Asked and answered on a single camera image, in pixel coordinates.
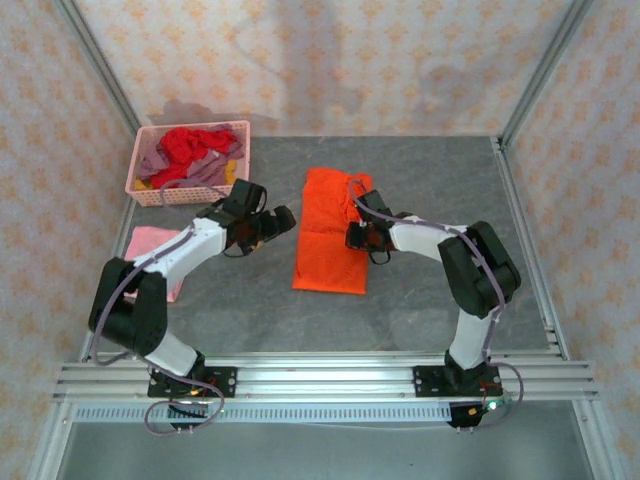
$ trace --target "wall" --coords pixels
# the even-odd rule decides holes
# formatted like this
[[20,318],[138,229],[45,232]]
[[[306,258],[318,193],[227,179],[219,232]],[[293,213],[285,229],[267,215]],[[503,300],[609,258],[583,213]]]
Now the wall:
[[570,0],[78,0],[144,123],[494,135]]
[[640,10],[595,2],[509,152],[572,355],[640,472]]
[[133,141],[53,2],[0,2],[0,31],[0,478],[15,480],[87,330]]

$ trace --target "mounting plate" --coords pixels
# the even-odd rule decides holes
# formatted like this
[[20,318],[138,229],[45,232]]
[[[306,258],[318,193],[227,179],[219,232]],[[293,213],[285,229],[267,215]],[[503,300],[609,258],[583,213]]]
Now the mounting plate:
[[478,397],[485,391],[482,384],[487,385],[487,397],[501,397],[502,383],[498,367],[487,367],[476,381],[469,382],[466,387],[456,388],[445,377],[444,365],[418,365],[413,367],[413,386],[416,397]]
[[[205,382],[212,383],[218,387],[225,398],[233,398],[236,393],[236,384],[238,380],[238,369],[236,367],[204,367]],[[191,395],[188,390],[185,392],[183,388],[177,392],[171,388],[170,384],[163,382],[149,382],[147,396],[149,398],[208,398],[217,397],[211,390],[206,390],[204,394]]]

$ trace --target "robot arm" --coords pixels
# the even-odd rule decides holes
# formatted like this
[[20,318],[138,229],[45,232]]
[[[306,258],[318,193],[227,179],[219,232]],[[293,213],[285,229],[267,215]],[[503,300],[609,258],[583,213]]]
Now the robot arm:
[[[110,298],[136,267],[146,265],[125,287],[108,312],[103,335],[171,373],[202,380],[204,356],[184,344],[167,329],[167,292],[205,260],[237,244],[248,255],[265,242],[291,230],[291,211],[276,207],[274,213],[258,205],[266,190],[237,180],[229,197],[200,211],[192,225],[159,248],[125,261],[113,258],[105,265],[89,318],[95,332]],[[135,301],[124,296],[137,290]]]
[[[359,198],[369,209],[392,217],[377,191]],[[456,232],[471,239],[484,256],[509,302],[520,286],[520,274],[493,228],[486,222],[443,229],[425,228],[415,223],[399,223],[376,217],[358,207],[362,222],[351,223],[347,232],[349,248],[374,252],[413,252],[442,263],[449,287],[460,307],[455,338],[445,355],[448,381],[454,387],[473,384],[486,365],[485,339],[492,322],[491,311],[499,304],[486,273]],[[401,213],[407,221],[418,217]]]

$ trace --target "purple cloth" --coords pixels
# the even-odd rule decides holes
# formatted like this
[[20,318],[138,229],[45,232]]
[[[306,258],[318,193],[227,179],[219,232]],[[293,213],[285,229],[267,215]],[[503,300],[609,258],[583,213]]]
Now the purple cloth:
[[229,163],[227,155],[209,150],[204,158],[193,162],[187,170],[187,178],[198,180],[207,185],[224,185],[224,168]]
[[235,142],[229,145],[229,153],[226,154],[229,160],[238,160],[244,157],[244,148],[240,142]]
[[152,145],[147,149],[147,153],[140,162],[138,167],[138,178],[140,180],[146,180],[152,175],[155,175],[160,170],[164,170],[169,167],[169,159],[162,149],[162,145],[159,143]]

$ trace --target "cable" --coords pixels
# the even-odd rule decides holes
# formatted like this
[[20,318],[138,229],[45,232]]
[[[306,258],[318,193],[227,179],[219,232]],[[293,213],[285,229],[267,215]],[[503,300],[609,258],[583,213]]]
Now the cable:
[[[176,179],[176,180],[170,180],[167,183],[165,183],[162,188],[160,188],[160,201],[162,203],[162,206],[173,211],[174,213],[180,215],[180,216],[184,216],[184,213],[181,212],[180,210],[178,210],[175,207],[171,207],[169,206],[169,204],[167,204],[167,201],[164,197],[164,191],[165,189],[169,188],[172,185],[176,185],[176,184],[183,184],[183,183],[188,183],[191,185],[197,185],[197,186],[201,186],[201,187],[205,187],[208,188],[209,190],[218,193],[219,195],[221,195],[222,197],[226,197],[227,195],[214,188],[211,187],[210,185],[207,185],[203,182],[200,182],[198,180],[194,180],[194,179]],[[107,301],[104,309],[102,310],[102,312],[100,312],[100,315],[98,317],[98,322],[96,323],[96,327],[95,327],[95,331],[94,331],[94,335],[93,338],[91,340],[91,358],[93,359],[93,362],[100,366],[100,367],[107,367],[109,365],[114,364],[115,362],[119,361],[119,360],[123,360],[125,358],[129,358],[131,356],[130,352],[122,352],[119,353],[117,355],[114,355],[113,357],[111,357],[110,359],[106,360],[106,361],[101,361],[98,358],[98,345],[100,342],[100,338],[102,337],[102,332],[104,330],[104,325],[107,321],[107,318],[109,317],[109,314],[111,313],[111,310],[113,309],[113,306],[115,305],[115,303],[118,301],[118,298],[120,297],[120,295],[124,292],[125,288],[127,287],[127,285],[129,285],[129,283],[131,283],[133,281],[133,279],[140,273],[142,272],[146,267],[148,267],[149,265],[151,265],[152,263],[157,262],[160,258],[170,254],[171,252],[177,250],[178,248],[182,247],[185,243],[187,243],[191,237],[193,237],[195,235],[195,230],[196,230],[196,226],[195,223],[193,222],[193,218],[189,217],[189,230],[187,231],[187,234],[180,239],[179,241],[177,241],[176,243],[174,243],[173,245],[168,246],[167,248],[165,248],[164,250],[161,250],[160,252],[158,252],[155,257],[150,257],[147,260],[143,261],[140,265],[138,265],[137,267],[135,267],[125,278],[124,280],[122,280],[122,282],[120,282],[120,284],[116,287],[116,289],[113,291],[113,293],[111,294],[111,297],[109,297],[109,300]],[[186,377],[182,377],[180,375],[176,375],[173,372],[170,372],[169,370],[166,370],[162,367],[160,367],[159,365],[156,365],[155,363],[147,360],[146,358],[141,358],[141,360],[146,363],[147,365],[149,365],[150,367],[154,368],[155,370],[159,371],[160,373],[166,375],[169,378],[172,378],[178,382],[181,383],[185,383],[187,385],[193,385],[195,387],[200,387],[200,388],[206,388],[211,390],[213,393],[215,393],[219,398],[220,398],[220,405],[218,406],[218,409],[211,415],[209,416],[209,418],[207,418],[204,422],[200,423],[199,425],[197,425],[196,427],[193,426],[189,426],[189,431],[190,433],[193,433],[195,430],[197,430],[198,428],[203,428],[206,427],[207,425],[211,424],[211,422],[213,422],[213,420],[215,420],[215,418],[220,414],[220,412],[222,412],[222,409],[224,408],[224,395],[222,394],[222,392],[220,391],[219,388],[211,385],[210,383],[204,383],[204,382],[200,382],[198,380],[193,380],[190,378],[186,378]],[[166,437],[166,436],[171,436],[171,435],[180,435],[180,433],[182,432],[181,428],[178,428],[177,430],[171,430],[171,431],[166,431],[166,432],[162,432],[159,430],[155,430],[154,428],[151,427],[151,424],[149,422],[149,416],[151,415],[151,411],[160,406],[160,405],[168,405],[168,406],[173,406],[173,407],[184,407],[184,403],[180,403],[180,402],[176,402],[174,400],[162,400],[159,402],[156,402],[154,404],[152,404],[151,406],[149,406],[149,408],[147,409],[147,411],[145,412],[144,415],[144,424],[145,427],[147,428],[147,430],[155,436],[158,437]]]
[[[522,380],[522,375],[520,375],[520,372],[513,365],[510,365],[506,362],[491,362],[491,360],[489,359],[489,351],[491,347],[491,340],[493,338],[493,333],[495,331],[495,325],[499,321],[500,315],[502,314],[502,311],[506,306],[506,301],[504,298],[504,292],[500,288],[500,284],[496,280],[496,277],[491,271],[491,268],[489,267],[489,264],[485,260],[484,256],[482,255],[482,253],[480,253],[480,250],[478,250],[478,247],[476,247],[476,245],[471,241],[471,239],[467,235],[465,235],[463,232],[461,232],[460,230],[454,227],[442,225],[440,223],[432,222],[430,220],[423,220],[423,219],[408,220],[406,218],[397,218],[390,215],[385,215],[383,213],[377,212],[367,207],[358,198],[358,195],[356,194],[355,188],[354,188],[355,185],[359,185],[361,188],[364,189],[365,192],[367,190],[367,187],[364,185],[364,183],[362,183],[362,181],[357,179],[352,179],[349,182],[349,194],[351,195],[351,198],[360,209],[364,210],[368,214],[381,218],[383,220],[387,220],[389,222],[393,222],[393,223],[402,223],[405,225],[421,225],[423,227],[434,228],[436,230],[440,230],[443,232],[453,233],[454,235],[458,236],[467,245],[467,247],[469,247],[469,249],[471,250],[471,253],[473,253],[473,255],[476,257],[476,259],[480,263],[480,266],[482,267],[484,272],[487,274],[487,277],[489,278],[489,283],[491,283],[491,286],[493,287],[493,289],[496,292],[496,295],[498,296],[498,306],[491,311],[491,320],[490,320],[491,323],[489,324],[489,328],[487,330],[487,336],[485,337],[484,342],[482,344],[482,357],[483,357],[483,361],[488,366],[508,368],[515,374],[516,378],[518,379],[518,386],[519,386],[518,399],[516,400],[513,409],[510,411],[510,413],[513,415],[513,413],[515,413],[517,409],[520,407],[520,404],[522,403],[522,399],[524,398],[524,381]],[[502,423],[504,419],[507,418],[508,416],[510,415],[505,415],[504,417],[488,425],[480,425],[478,427],[470,428],[469,430],[474,431],[480,428],[494,427]]]

